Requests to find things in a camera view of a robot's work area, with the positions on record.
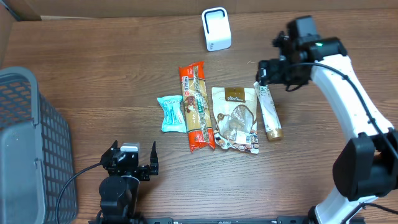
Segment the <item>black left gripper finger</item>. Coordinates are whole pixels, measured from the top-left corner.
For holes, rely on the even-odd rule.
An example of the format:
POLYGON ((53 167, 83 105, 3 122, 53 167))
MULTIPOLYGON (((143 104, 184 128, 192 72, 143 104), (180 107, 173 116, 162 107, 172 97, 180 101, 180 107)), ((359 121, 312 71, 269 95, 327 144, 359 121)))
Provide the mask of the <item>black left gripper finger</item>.
POLYGON ((101 156, 100 161, 101 162, 108 162, 109 160, 111 160, 113 158, 117 148, 118 148, 118 141, 115 140, 112 143, 111 147, 103 153, 103 155, 101 156))
POLYGON ((156 142, 153 142, 152 150, 150 153, 150 175, 159 174, 159 160, 156 151, 156 142))

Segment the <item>teal snack packet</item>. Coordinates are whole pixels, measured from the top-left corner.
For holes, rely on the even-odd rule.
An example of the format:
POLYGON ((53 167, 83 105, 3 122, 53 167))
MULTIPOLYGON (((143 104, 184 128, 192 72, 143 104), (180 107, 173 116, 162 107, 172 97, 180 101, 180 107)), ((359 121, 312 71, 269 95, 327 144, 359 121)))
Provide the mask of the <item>teal snack packet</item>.
POLYGON ((186 133, 187 127, 181 110, 181 95, 163 96, 157 99, 164 111, 161 130, 167 132, 186 133))

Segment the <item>orange spaghetti packet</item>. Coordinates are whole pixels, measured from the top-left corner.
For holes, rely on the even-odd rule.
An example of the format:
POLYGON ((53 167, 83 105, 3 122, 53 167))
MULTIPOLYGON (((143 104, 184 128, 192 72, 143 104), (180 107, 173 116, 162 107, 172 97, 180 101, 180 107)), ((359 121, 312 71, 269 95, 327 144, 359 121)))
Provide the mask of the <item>orange spaghetti packet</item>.
POLYGON ((192 152, 206 146, 212 149, 216 147, 203 65, 204 61, 200 61, 179 68, 188 141, 192 152))

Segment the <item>white cream tube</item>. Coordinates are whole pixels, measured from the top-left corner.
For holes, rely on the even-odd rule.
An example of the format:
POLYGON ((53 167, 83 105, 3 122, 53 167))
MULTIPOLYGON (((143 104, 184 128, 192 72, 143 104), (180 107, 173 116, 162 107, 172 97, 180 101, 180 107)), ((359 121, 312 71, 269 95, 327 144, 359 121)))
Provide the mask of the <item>white cream tube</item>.
POLYGON ((264 120, 264 127, 268 141, 278 141, 283 139, 284 134, 282 126, 268 86, 262 86, 258 82, 255 82, 254 89, 261 106, 262 118, 264 120))

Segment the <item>grey plastic basket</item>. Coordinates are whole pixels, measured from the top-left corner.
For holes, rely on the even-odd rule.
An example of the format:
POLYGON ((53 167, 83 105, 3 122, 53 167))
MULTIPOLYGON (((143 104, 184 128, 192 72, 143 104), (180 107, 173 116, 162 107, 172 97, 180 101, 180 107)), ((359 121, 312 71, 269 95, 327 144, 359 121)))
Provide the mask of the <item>grey plastic basket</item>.
POLYGON ((1 70, 1 223, 71 223, 78 215, 70 128, 23 67, 1 70))

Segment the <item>brown white nut pouch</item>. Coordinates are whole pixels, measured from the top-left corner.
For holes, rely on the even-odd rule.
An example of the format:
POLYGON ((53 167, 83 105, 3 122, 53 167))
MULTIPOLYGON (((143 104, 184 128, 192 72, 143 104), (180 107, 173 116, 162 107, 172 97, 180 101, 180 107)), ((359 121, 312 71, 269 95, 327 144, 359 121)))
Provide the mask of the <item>brown white nut pouch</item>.
POLYGON ((222 149, 259 153, 257 95, 253 88, 211 89, 216 128, 214 137, 222 149))

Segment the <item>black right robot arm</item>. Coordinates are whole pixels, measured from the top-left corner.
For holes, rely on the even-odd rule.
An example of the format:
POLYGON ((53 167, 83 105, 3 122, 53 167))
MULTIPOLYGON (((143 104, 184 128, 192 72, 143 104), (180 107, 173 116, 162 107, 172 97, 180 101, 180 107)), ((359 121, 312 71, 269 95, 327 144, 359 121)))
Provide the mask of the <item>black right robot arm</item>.
POLYGON ((309 210, 304 223, 349 223, 362 208, 397 189, 397 130, 365 92, 339 38, 280 32, 272 44, 279 58, 259 62, 258 84, 284 84, 292 92, 313 82, 346 141, 333 164, 333 190, 309 210))

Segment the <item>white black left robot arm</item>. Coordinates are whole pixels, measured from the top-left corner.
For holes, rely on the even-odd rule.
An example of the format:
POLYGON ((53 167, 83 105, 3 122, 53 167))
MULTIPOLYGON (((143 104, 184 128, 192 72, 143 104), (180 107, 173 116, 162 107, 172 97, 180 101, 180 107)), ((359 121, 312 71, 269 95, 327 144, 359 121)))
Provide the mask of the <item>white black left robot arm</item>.
POLYGON ((101 210, 92 223, 147 223, 146 218, 136 212, 139 185, 159 174, 159 161, 155 142, 148 165, 139 164, 139 149, 138 142, 119 147, 115 141, 101 156, 100 163, 109 176, 99 185, 101 210))

